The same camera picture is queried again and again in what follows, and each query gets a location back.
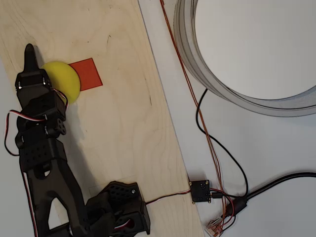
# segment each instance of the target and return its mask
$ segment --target gray ring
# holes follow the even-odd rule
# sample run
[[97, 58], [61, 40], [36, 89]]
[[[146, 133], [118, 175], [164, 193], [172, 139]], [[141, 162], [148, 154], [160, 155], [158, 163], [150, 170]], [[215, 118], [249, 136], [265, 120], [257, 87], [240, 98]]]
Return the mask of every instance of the gray ring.
[[178, 0], [174, 14], [175, 40], [189, 72], [207, 89], [247, 110], [275, 117], [297, 117], [316, 113], [316, 86], [295, 96], [263, 100], [251, 98], [227, 88], [204, 62], [195, 35], [195, 11], [198, 0]]

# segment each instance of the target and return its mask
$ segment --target yellow foam ball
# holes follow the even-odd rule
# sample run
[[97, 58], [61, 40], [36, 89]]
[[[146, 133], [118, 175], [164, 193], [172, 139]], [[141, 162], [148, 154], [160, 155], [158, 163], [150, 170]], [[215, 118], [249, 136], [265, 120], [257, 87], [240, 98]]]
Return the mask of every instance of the yellow foam ball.
[[76, 101], [80, 93], [80, 79], [76, 71], [63, 62], [49, 62], [43, 65], [53, 88], [63, 92], [70, 104]]

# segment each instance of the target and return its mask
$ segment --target red square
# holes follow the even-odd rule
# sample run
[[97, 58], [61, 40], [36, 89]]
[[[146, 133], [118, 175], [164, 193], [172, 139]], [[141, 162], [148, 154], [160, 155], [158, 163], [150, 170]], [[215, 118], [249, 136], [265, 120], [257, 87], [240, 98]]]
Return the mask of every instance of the red square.
[[80, 91], [103, 85], [92, 58], [69, 65], [77, 72], [80, 78]]

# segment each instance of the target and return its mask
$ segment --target black cable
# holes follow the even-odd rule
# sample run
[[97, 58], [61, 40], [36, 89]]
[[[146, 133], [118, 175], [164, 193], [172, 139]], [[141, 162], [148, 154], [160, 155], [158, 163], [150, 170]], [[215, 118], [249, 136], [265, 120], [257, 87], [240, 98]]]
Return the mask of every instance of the black cable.
[[263, 193], [264, 191], [274, 187], [275, 185], [278, 185], [280, 183], [283, 183], [284, 181], [290, 180], [290, 179], [295, 179], [295, 178], [302, 178], [302, 177], [313, 177], [316, 178], [316, 173], [314, 172], [300, 172], [300, 173], [294, 173], [294, 174], [289, 174], [289, 175], [285, 175], [281, 178], [278, 178], [270, 183], [268, 183], [267, 185], [263, 186], [262, 188], [259, 188], [251, 193], [249, 193], [247, 195], [247, 200]]
[[227, 226], [225, 229], [223, 229], [223, 232], [229, 229], [230, 227], [232, 227], [232, 225], [235, 223], [235, 220], [236, 220], [236, 216], [234, 216], [233, 222], [229, 226]]
[[165, 195], [165, 196], [162, 196], [162, 197], [158, 197], [158, 198], [156, 198], [156, 199], [154, 199], [154, 200], [152, 200], [152, 201], [149, 201], [149, 202], [147, 202], [147, 203], [145, 203], [146, 205], [149, 205], [149, 204], [151, 204], [151, 203], [153, 203], [153, 202], [155, 202], [155, 201], [157, 201], [157, 200], [159, 200], [159, 199], [162, 199], [162, 198], [167, 198], [167, 197], [172, 197], [172, 196], [176, 196], [176, 195], [185, 195], [185, 194], [188, 194], [188, 193], [190, 193], [191, 192], [191, 190], [189, 190], [187, 193], [182, 193], [182, 194], [170, 194], [170, 195]]
[[[196, 112], [196, 122], [197, 122], [197, 126], [198, 128], [200, 129], [200, 131], [204, 134], [205, 131], [201, 128], [200, 124], [199, 124], [199, 121], [198, 121], [198, 112], [199, 112], [199, 109], [201, 107], [201, 103], [202, 103], [202, 100], [205, 96], [205, 94], [207, 93], [207, 89], [205, 89], [203, 95], [201, 96], [199, 102], [198, 102], [198, 106], [197, 106], [197, 112]], [[238, 161], [233, 157], [233, 155], [226, 149], [226, 147], [224, 147], [215, 137], [211, 136], [211, 135], [208, 135], [211, 139], [213, 139], [218, 145], [220, 145], [221, 148], [223, 148], [225, 150], [225, 152], [227, 152], [227, 154], [232, 158], [232, 160], [236, 163], [236, 165], [238, 166], [238, 168], [241, 170], [242, 174], [243, 174], [243, 177], [245, 179], [245, 183], [246, 183], [246, 192], [243, 196], [234, 196], [234, 195], [225, 195], [225, 196], [228, 196], [228, 197], [232, 197], [232, 198], [245, 198], [248, 194], [248, 191], [249, 191], [249, 185], [248, 185], [248, 179], [247, 179], [247, 176], [245, 174], [245, 172], [243, 171], [241, 165], [238, 163]]]

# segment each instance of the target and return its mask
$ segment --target wooden board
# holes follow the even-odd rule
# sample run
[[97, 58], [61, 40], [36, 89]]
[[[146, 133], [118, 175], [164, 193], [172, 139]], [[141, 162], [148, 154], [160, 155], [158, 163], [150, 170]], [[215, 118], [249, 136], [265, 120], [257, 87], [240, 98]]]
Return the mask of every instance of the wooden board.
[[[61, 139], [85, 201], [113, 180], [137, 182], [146, 201], [189, 188], [137, 0], [0, 0], [12, 85], [27, 43], [44, 62], [92, 57], [100, 74], [103, 86], [69, 107]], [[149, 214], [151, 236], [203, 236], [190, 195], [154, 203]]]

